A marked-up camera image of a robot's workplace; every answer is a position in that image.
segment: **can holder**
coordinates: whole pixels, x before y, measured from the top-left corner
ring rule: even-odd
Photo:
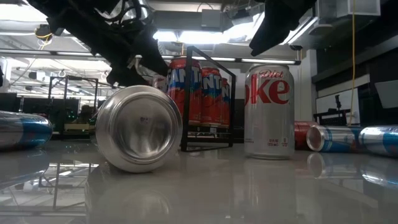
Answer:
[[[226,72],[231,76],[231,94],[229,101],[229,127],[220,128],[212,126],[197,126],[189,124],[189,109],[190,109],[190,94],[191,94],[191,78],[185,79],[185,99],[184,99],[184,111],[183,111],[183,129],[181,138],[181,151],[182,152],[193,152],[193,151],[204,151],[211,149],[219,149],[221,147],[208,147],[200,149],[188,149],[189,142],[202,142],[202,143],[228,143],[228,147],[233,146],[233,130],[234,130],[234,112],[235,112],[235,88],[236,88],[236,75],[229,71],[227,68],[222,66],[220,63],[214,61],[207,54],[203,53],[201,50],[194,46],[187,47],[187,61],[185,65],[185,74],[192,73],[192,54],[197,53],[199,56],[205,58],[208,62],[212,63],[219,69]],[[199,133],[206,133],[212,136],[199,136]]]

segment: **can bottom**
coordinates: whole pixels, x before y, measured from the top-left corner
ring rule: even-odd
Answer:
[[[253,154],[253,153],[246,153],[248,157],[254,159],[270,159],[270,160],[286,160],[290,159],[290,156],[286,155],[272,155],[272,154]]]

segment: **red can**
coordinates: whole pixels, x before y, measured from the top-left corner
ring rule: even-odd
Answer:
[[[229,127],[229,102],[230,102],[230,87],[226,78],[222,79],[221,94],[223,100],[221,101],[221,125]]]
[[[185,99],[186,58],[173,59],[167,75],[167,94],[174,100],[183,116]],[[201,118],[201,68],[199,61],[192,59],[189,122],[199,123]]]
[[[221,124],[221,75],[217,68],[202,68],[201,123]]]
[[[311,126],[317,124],[314,121],[294,121],[294,142],[296,149],[308,149],[307,131]]]

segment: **soda can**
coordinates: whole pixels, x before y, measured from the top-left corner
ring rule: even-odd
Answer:
[[[105,101],[93,141],[114,166],[140,173],[174,156],[181,137],[182,119],[174,101],[154,87],[136,85]]]
[[[360,127],[312,126],[307,144],[315,152],[359,152]]]
[[[221,94],[223,97],[223,100],[221,102],[221,125],[224,128],[229,127],[229,104],[230,104],[230,87],[228,84],[228,80],[226,78],[222,79],[222,89],[221,89]]]
[[[154,75],[152,79],[152,86],[165,93],[167,91],[167,77],[162,75]]]
[[[308,149],[307,131],[313,125],[318,125],[314,121],[294,121],[294,146],[296,149]]]
[[[253,67],[246,78],[245,93],[246,154],[288,159],[294,153],[294,79],[288,66]]]
[[[51,122],[42,116],[0,111],[0,151],[41,146],[51,135]]]
[[[398,156],[398,126],[367,127],[361,131],[359,142],[371,153]]]
[[[167,94],[174,100],[183,116],[185,100],[186,58],[175,58],[169,65]],[[198,60],[192,59],[190,88],[189,123],[199,123],[201,119],[201,68]]]
[[[221,75],[217,68],[202,68],[202,108],[201,123],[210,125],[221,124]]]

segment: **diet coke logo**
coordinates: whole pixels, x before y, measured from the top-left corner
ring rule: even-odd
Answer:
[[[271,71],[269,69],[261,70],[253,75],[259,75],[261,78],[282,78],[284,76],[283,72]]]
[[[285,80],[275,80],[272,82],[271,79],[264,80],[264,83],[257,89],[257,74],[253,74],[251,76],[251,88],[248,85],[245,85],[246,96],[244,99],[244,105],[250,102],[252,104],[257,103],[257,96],[263,103],[277,103],[280,105],[284,105],[289,102],[289,99],[283,100],[279,98],[279,95],[286,94],[290,90],[290,86]]]

